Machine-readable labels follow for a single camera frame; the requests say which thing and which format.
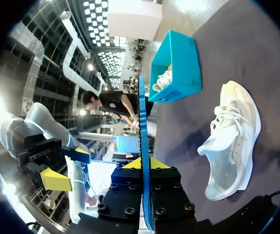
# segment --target glass ceiling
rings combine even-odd
[[[116,50],[117,48],[125,49],[128,39],[109,36],[108,0],[84,0],[82,5],[88,35],[93,45],[98,48],[98,58],[107,70],[112,87],[118,89],[126,53]]]
[[[127,47],[127,38],[109,37],[108,35],[107,0],[84,1],[83,7],[88,26],[87,29],[95,46]]]

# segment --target shoe sole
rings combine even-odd
[[[248,183],[250,181],[250,177],[252,174],[252,168],[253,168],[253,159],[252,159],[252,154],[253,154],[253,148],[255,146],[255,143],[258,139],[258,136],[261,132],[261,119],[260,119],[260,114],[259,111],[257,109],[257,106],[254,102],[254,100],[252,99],[252,96],[249,94],[249,92],[244,88],[245,92],[247,93],[247,95],[250,98],[250,101],[252,103],[253,109],[255,111],[255,121],[256,121],[256,129],[255,129],[255,135],[254,135],[254,139],[253,139],[253,146],[252,146],[252,150],[250,152],[247,164],[246,164],[246,173],[245,176],[243,178],[243,181],[240,185],[240,187],[238,188],[238,190],[246,190]]]

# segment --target dark table surface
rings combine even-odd
[[[157,159],[175,166],[195,204],[198,221],[217,223],[257,195],[280,190],[280,31],[250,0],[231,0],[193,37],[199,54],[203,90],[161,105]],[[210,167],[197,148],[210,135],[223,83],[234,80],[254,99],[261,133],[254,147],[254,167],[245,191],[221,200],[205,197]],[[273,198],[280,205],[280,195]]]

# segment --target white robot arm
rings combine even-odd
[[[88,151],[87,147],[75,140],[69,131],[64,126],[57,123],[48,109],[40,103],[33,104],[26,119],[21,119],[8,113],[0,123],[0,141],[14,158],[17,158],[18,155],[23,152],[26,142],[30,141],[32,143],[37,136],[41,135],[46,139],[61,139],[62,146],[76,146],[84,151]],[[65,156],[65,159],[68,178],[72,185],[72,191],[69,192],[70,216],[72,222],[79,222],[79,213],[97,216],[97,207],[86,209],[86,191],[83,170],[80,163],[71,160],[68,156]]]

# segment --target man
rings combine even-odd
[[[120,115],[130,126],[138,125],[138,96],[136,94],[123,94],[122,91],[105,91],[98,97],[91,91],[85,91],[81,95],[81,102],[88,110],[100,110]],[[145,97],[146,116],[151,115],[153,102],[148,101]],[[156,136],[156,124],[148,122],[148,132]]]

